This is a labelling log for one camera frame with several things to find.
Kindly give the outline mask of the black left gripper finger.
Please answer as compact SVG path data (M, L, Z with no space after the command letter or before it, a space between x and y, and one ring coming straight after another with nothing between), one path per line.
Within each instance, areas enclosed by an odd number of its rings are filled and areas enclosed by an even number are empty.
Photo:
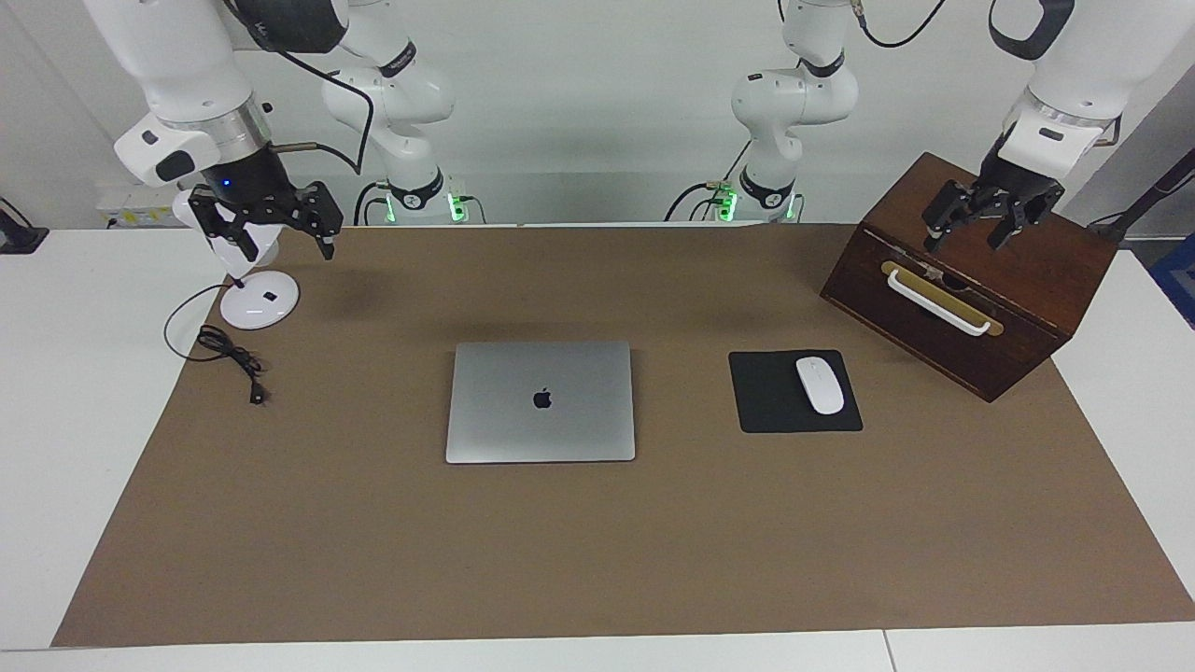
M934 198L923 210L923 222L927 234L923 248L934 253L952 233L952 230L978 221L978 209L974 208L978 189L966 187L960 181L948 181Z
M1046 191L1025 200L1007 194L1001 204L1000 221L989 233L991 250L1004 248L1013 236L1021 233L1021 230L1038 224L1042 216L1048 216L1062 195L1062 191Z

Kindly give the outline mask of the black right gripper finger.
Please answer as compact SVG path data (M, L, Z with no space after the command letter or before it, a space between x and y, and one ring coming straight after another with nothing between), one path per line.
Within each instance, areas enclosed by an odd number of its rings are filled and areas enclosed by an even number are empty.
M323 259L333 259L333 238L341 234L341 204L324 182L296 191L296 230L315 242Z
M210 187L195 187L190 193L190 210L196 216L200 230L208 239L221 239L238 248L247 262L256 262L261 255L261 248L253 242L252 236L245 230L243 216L225 214L221 208L223 203Z

